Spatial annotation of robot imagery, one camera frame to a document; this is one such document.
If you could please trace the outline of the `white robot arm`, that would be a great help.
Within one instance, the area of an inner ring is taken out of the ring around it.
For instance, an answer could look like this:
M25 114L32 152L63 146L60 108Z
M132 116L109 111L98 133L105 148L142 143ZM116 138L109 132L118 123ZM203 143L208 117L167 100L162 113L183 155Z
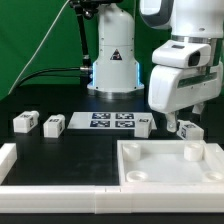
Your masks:
M221 92L224 0L140 0L139 13L154 29L169 29L171 39L152 53L148 103L177 128L179 110L202 112ZM105 96L143 90L134 59L134 21L116 4L99 5L99 56L88 89Z

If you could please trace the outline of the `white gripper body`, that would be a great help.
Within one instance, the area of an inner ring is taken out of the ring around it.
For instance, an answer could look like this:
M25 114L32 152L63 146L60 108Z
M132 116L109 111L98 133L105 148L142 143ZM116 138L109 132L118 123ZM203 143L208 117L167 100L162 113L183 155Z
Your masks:
M216 98L221 92L223 64L204 70L157 65L150 82L148 103L152 110L171 113Z

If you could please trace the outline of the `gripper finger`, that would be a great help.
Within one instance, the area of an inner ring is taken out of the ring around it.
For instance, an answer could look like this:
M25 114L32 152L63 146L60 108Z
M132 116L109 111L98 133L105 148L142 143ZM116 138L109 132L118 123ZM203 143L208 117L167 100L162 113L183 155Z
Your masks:
M205 108L204 102L197 103L193 106L192 113L196 115L201 115L204 108Z
M176 132L177 131L177 113L176 112L170 112L165 115L167 120L167 130L169 132Z

